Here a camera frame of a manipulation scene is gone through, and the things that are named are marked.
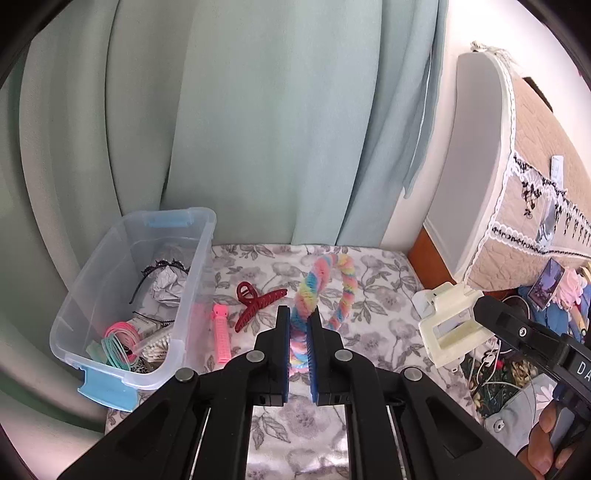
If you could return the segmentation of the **person's right hand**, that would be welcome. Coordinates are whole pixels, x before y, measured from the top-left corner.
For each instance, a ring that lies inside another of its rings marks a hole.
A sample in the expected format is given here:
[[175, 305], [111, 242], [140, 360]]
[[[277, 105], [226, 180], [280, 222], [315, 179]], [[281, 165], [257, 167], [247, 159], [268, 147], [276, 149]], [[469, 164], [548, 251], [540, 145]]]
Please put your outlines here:
[[564, 448], [560, 453], [554, 452], [550, 434], [555, 427], [556, 419], [556, 402], [552, 401], [542, 411], [538, 423], [532, 428], [529, 444], [517, 454], [519, 461], [537, 480], [544, 480], [552, 467], [562, 469], [578, 447], [575, 443]]

